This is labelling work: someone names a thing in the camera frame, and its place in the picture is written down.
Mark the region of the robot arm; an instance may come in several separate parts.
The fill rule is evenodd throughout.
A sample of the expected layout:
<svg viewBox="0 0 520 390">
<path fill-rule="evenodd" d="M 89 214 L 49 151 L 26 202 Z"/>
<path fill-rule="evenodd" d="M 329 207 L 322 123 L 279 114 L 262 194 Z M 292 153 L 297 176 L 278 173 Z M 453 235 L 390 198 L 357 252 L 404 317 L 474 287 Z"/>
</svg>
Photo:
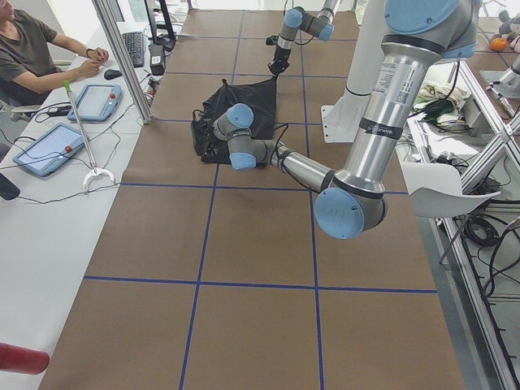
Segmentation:
<svg viewBox="0 0 520 390">
<path fill-rule="evenodd" d="M 308 33 L 312 38 L 316 37 L 321 41 L 331 38 L 334 32 L 333 20 L 340 4 L 339 0 L 325 1 L 317 16 L 311 15 L 301 6 L 284 13 L 280 33 L 266 39 L 267 46 L 275 47 L 274 57 L 267 65 L 273 76 L 278 76 L 289 67 L 292 46 L 299 32 Z"/>
<path fill-rule="evenodd" d="M 252 136 L 254 113 L 243 103 L 209 126 L 227 144 L 232 168 L 271 163 L 318 194 L 314 217 L 329 236 L 349 239 L 376 227 L 387 213 L 384 173 L 431 65 L 475 50 L 478 1 L 386 1 L 375 16 L 383 57 L 342 169 L 334 171 L 280 141 Z"/>
</svg>

